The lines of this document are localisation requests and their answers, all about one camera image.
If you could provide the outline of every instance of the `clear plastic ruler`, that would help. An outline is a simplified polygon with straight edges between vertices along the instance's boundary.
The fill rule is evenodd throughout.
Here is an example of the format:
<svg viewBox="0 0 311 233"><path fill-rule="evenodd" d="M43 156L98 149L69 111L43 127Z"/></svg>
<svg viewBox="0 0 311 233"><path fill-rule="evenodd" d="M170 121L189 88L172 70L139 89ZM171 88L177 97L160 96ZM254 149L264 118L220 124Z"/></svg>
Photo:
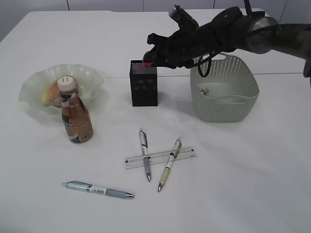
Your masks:
<svg viewBox="0 0 311 233"><path fill-rule="evenodd" d="M172 150L154 153L154 154L148 154L150 165L166 163L171 152ZM175 160L189 159L189 158L194 158L194 157L198 157L197 154L195 153L194 148L188 147L188 148L181 149ZM131 169L131 168L144 166L142 155L125 158L124 161L125 161L125 169Z"/></svg>

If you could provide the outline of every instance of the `black mesh pen holder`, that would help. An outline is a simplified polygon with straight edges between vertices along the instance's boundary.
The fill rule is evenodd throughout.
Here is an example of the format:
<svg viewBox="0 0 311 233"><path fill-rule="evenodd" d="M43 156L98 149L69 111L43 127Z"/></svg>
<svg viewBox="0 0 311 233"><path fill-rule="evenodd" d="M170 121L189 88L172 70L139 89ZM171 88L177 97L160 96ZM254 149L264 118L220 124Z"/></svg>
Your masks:
<svg viewBox="0 0 311 233"><path fill-rule="evenodd" d="M156 67L145 68L142 60L132 60L130 81L133 107L157 106Z"/></svg>

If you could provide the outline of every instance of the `ballpoint pen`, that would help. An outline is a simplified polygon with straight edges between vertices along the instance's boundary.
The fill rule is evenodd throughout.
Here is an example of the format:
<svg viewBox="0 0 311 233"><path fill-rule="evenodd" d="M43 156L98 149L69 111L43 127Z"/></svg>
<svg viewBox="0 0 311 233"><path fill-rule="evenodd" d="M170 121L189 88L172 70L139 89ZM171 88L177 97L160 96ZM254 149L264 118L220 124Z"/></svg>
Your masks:
<svg viewBox="0 0 311 233"><path fill-rule="evenodd" d="M181 137L179 137L176 140L175 145L172 149L172 152L170 153L169 159L167 160L167 164L164 168L161 180L159 182L159 187L157 190L158 192L160 192L162 190L163 186L165 185L165 182L166 182L167 178L169 177L171 168L173 167L175 158L177 158L177 156L179 154L180 148L181 148Z"/></svg>
<svg viewBox="0 0 311 233"><path fill-rule="evenodd" d="M143 162L144 162L144 167L145 167L145 173L146 173L148 181L150 182L151 170L150 170L149 158L147 156L147 148L148 148L147 135L142 129L139 130L139 138L140 138L141 153L144 156Z"/></svg>
<svg viewBox="0 0 311 233"><path fill-rule="evenodd" d="M71 181L67 183L62 183L62 186L70 188L70 189L74 189L74 190L97 193L97 194L102 194L102 195L107 195L107 196L117 197L117 198L134 198L135 197L131 193L127 193L124 191L119 191L119 190L115 190L111 188L107 188L107 189L98 188L98 187L94 187L93 185L89 183L83 183L79 181Z"/></svg>

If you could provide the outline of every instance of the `yellow pen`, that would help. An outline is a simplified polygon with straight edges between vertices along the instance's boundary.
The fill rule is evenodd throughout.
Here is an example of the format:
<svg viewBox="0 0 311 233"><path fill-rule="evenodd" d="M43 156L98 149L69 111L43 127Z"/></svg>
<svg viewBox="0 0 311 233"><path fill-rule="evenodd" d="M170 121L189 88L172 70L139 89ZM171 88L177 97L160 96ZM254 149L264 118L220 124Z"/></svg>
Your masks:
<svg viewBox="0 0 311 233"><path fill-rule="evenodd" d="M170 153L169 159L167 160L167 164L164 168L161 180L159 182L159 187L157 189L158 192L160 192L162 190L163 186L165 185L165 182L166 182L167 178L169 177L171 168L173 167L175 158L177 158L177 156L179 154L180 148L181 148L181 137L179 137L176 140L175 145L172 149L172 152Z"/></svg>

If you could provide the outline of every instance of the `robotic arm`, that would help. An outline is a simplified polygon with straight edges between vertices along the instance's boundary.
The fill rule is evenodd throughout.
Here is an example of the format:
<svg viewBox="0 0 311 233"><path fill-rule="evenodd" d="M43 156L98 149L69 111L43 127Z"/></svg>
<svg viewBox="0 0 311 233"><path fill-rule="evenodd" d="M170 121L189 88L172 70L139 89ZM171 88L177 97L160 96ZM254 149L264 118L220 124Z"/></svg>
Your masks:
<svg viewBox="0 0 311 233"><path fill-rule="evenodd" d="M220 52L236 49L263 54L270 50L306 59L304 76L311 76L311 24L278 24L264 11L252 12L249 1L244 0L247 15L238 7L231 7L218 14L210 23L199 27L198 23L180 6L175 5L169 16L178 23L179 30L170 37L155 33L147 43L154 47L145 53L145 66L198 67L206 77L211 59ZM197 63L194 58L200 57ZM206 74L201 64L208 61Z"/></svg>

